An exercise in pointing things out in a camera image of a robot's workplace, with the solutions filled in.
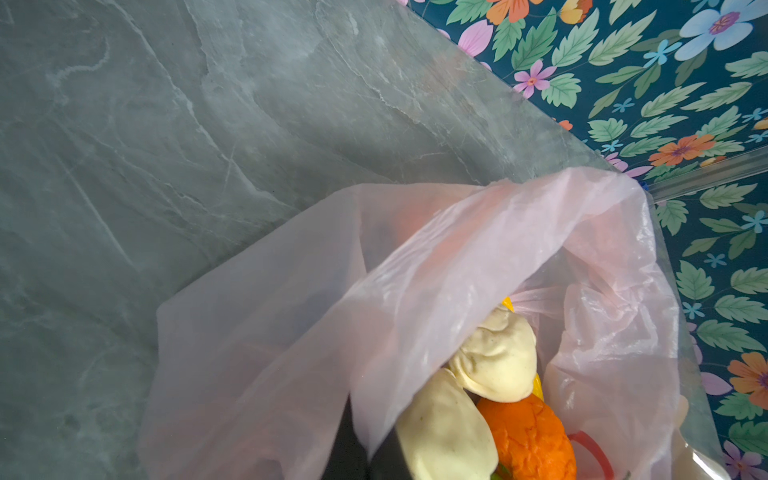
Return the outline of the pink plastic bag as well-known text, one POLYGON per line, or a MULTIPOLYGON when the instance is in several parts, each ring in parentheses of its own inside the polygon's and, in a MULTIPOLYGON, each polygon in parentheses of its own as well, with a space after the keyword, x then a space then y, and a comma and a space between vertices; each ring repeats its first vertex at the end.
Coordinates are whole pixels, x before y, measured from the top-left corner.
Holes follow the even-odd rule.
POLYGON ((139 459, 152 479, 318 479, 347 399, 371 459, 509 297, 581 478, 722 479, 673 283, 620 173, 346 188, 159 307, 139 459))

